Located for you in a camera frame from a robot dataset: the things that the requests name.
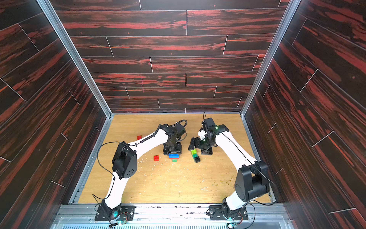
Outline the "blue long lego brick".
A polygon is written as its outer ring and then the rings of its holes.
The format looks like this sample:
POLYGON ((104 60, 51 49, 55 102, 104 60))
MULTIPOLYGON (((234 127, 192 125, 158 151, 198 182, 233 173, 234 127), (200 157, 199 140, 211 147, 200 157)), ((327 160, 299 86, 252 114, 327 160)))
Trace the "blue long lego brick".
POLYGON ((180 157, 179 154, 169 154, 169 158, 180 157))

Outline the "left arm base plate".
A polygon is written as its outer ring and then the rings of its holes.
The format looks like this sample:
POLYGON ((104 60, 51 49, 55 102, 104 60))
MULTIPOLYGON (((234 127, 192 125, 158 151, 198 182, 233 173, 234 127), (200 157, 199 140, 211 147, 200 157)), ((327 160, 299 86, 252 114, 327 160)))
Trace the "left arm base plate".
POLYGON ((113 209, 109 207, 99 207, 95 215, 95 221, 132 221, 135 213, 135 206, 121 205, 113 209))

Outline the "black square lego brick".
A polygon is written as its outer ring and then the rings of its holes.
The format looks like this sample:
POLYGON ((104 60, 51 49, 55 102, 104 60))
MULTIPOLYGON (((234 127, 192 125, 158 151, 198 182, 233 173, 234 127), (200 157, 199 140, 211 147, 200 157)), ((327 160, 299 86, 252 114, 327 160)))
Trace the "black square lego brick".
POLYGON ((199 158, 199 157, 195 157, 195 158, 194 158, 194 161, 195 161, 195 163, 198 163, 198 162, 200 162, 201 160, 200 160, 200 158, 199 158))

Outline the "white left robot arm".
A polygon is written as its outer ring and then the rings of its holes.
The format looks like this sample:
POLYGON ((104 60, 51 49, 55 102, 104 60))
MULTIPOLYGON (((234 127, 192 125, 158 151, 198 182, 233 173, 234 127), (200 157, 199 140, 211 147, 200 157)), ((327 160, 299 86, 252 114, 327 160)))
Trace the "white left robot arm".
POLYGON ((137 172, 137 160, 159 145, 173 146, 185 133, 184 127, 164 124, 152 134, 131 143, 120 142, 112 159, 112 181, 103 206, 115 209, 121 204, 128 179, 137 172))

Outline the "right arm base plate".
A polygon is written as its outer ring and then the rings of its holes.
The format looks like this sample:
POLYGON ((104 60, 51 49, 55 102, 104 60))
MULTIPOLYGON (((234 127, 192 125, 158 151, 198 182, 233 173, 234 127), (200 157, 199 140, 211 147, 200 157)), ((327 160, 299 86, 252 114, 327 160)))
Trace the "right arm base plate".
POLYGON ((248 220, 248 213, 245 207, 230 210, 223 205, 210 205, 206 213, 210 220, 248 220))

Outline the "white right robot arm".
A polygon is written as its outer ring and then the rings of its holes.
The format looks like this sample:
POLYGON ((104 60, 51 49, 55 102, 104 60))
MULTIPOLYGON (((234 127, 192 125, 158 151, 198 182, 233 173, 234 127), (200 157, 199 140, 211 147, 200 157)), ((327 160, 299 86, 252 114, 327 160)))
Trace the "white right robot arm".
POLYGON ((213 146, 220 147, 237 170, 234 192, 223 199, 221 207, 225 217, 233 218, 250 201, 269 193, 268 166, 248 154, 229 131, 221 132, 212 139, 193 137, 188 150, 203 151, 213 146))

